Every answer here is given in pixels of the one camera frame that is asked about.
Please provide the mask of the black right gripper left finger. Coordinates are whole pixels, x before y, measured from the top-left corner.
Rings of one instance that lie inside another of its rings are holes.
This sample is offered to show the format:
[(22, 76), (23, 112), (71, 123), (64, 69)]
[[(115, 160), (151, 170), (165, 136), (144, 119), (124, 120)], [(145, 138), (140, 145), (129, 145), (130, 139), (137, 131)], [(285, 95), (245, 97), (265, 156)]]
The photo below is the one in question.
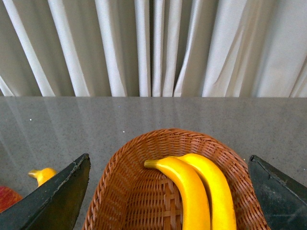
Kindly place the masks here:
[(2, 230), (71, 230), (89, 182), (91, 162), (83, 154), (28, 196), (0, 214)]

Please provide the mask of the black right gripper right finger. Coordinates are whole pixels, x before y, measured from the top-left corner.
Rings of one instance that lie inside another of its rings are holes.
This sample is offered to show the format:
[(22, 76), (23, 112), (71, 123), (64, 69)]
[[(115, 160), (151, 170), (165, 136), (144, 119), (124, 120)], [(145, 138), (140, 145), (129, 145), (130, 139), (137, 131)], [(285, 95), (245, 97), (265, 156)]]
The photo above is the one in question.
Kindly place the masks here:
[(272, 230), (307, 228), (307, 188), (256, 155), (248, 161), (256, 197)]

